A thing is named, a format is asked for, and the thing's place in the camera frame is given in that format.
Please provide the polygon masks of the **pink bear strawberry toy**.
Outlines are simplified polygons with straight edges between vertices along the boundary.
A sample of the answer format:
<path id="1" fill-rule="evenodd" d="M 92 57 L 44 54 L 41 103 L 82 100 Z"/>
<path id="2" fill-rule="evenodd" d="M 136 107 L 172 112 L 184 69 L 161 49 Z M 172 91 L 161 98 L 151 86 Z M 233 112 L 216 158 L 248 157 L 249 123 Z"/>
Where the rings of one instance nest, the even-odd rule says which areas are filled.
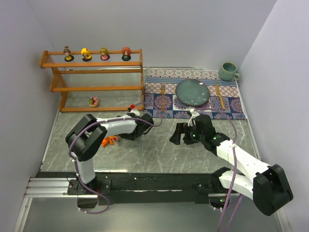
<path id="1" fill-rule="evenodd" d="M 89 99 L 89 106 L 91 107 L 97 107 L 99 104 L 99 100 L 96 96 L 92 96 L 90 99 Z"/>

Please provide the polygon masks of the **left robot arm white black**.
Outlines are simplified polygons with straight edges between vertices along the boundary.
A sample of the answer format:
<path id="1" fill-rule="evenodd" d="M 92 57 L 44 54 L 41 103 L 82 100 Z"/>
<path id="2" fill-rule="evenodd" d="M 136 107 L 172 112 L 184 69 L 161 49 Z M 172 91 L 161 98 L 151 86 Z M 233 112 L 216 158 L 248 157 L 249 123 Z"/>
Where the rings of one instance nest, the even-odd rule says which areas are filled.
<path id="1" fill-rule="evenodd" d="M 108 119 L 96 118 L 92 114 L 85 115 L 65 138 L 80 183 L 95 189 L 97 177 L 93 157 L 105 138 L 119 135 L 133 141 L 153 126 L 153 118 L 148 114 L 139 116 L 127 113 Z"/>

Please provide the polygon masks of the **yellow hair doll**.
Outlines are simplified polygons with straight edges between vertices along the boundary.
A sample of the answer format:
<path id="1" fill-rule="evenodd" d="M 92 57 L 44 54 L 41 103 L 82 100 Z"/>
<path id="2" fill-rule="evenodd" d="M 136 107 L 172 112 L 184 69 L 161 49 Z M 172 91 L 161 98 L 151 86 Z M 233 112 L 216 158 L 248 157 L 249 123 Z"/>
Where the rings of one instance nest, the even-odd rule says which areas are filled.
<path id="1" fill-rule="evenodd" d="M 89 62 L 92 59 L 91 53 L 87 48 L 81 50 L 81 55 L 84 62 Z"/>

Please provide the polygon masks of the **strawberry cake slice toy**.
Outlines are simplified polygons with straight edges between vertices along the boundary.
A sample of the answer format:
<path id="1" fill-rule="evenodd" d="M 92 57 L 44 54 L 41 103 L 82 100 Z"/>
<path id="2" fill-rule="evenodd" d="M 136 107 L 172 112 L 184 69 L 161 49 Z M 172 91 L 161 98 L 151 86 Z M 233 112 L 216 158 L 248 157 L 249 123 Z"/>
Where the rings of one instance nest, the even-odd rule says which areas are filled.
<path id="1" fill-rule="evenodd" d="M 114 141 L 118 142 L 120 139 L 121 139 L 120 136 L 118 136 L 118 135 L 115 135 L 115 136 L 114 136 Z"/>

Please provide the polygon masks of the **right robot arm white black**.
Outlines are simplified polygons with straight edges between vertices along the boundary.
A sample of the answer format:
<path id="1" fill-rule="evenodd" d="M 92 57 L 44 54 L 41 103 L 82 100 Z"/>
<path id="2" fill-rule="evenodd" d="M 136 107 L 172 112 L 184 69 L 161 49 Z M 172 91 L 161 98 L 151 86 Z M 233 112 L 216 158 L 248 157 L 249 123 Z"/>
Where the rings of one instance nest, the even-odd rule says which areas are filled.
<path id="1" fill-rule="evenodd" d="M 195 114 L 187 123 L 177 123 L 170 142 L 180 145 L 202 143 L 215 156 L 226 160 L 234 170 L 221 168 L 211 175 L 211 181 L 197 184 L 198 189 L 219 192 L 232 189 L 251 200 L 258 210 L 270 216 L 293 200 L 294 196 L 284 169 L 269 165 L 233 144 L 223 133 L 217 132 L 208 115 Z"/>

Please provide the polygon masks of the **red hair doll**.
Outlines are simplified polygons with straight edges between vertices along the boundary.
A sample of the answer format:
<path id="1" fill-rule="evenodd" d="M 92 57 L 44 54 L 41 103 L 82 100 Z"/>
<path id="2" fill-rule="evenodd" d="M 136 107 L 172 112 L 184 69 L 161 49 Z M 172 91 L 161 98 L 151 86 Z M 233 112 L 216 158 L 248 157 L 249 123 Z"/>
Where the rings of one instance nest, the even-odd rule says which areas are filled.
<path id="1" fill-rule="evenodd" d="M 131 60 L 131 49 L 129 47 L 123 47 L 121 53 L 123 61 Z"/>

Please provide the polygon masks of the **blonde hair pink doll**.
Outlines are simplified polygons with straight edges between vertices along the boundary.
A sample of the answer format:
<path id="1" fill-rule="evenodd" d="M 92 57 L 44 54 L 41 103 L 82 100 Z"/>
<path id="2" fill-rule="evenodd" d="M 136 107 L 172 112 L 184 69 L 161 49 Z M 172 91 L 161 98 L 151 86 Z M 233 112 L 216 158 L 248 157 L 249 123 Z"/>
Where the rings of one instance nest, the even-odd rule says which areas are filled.
<path id="1" fill-rule="evenodd" d="M 103 61 L 107 61 L 110 59 L 110 53 L 106 47 L 102 47 L 99 51 L 100 59 Z"/>

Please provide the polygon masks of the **brown bun hair doll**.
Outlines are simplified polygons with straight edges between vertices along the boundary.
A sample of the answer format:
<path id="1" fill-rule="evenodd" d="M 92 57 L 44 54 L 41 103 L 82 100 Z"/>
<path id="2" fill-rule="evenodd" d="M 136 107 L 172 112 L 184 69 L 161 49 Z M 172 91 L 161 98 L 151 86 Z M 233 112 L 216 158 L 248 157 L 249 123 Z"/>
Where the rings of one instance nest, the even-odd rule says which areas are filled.
<path id="1" fill-rule="evenodd" d="M 68 46 L 64 47 L 63 54 L 65 55 L 64 60 L 66 62 L 71 62 L 74 60 L 74 56 L 71 54 L 71 51 Z"/>

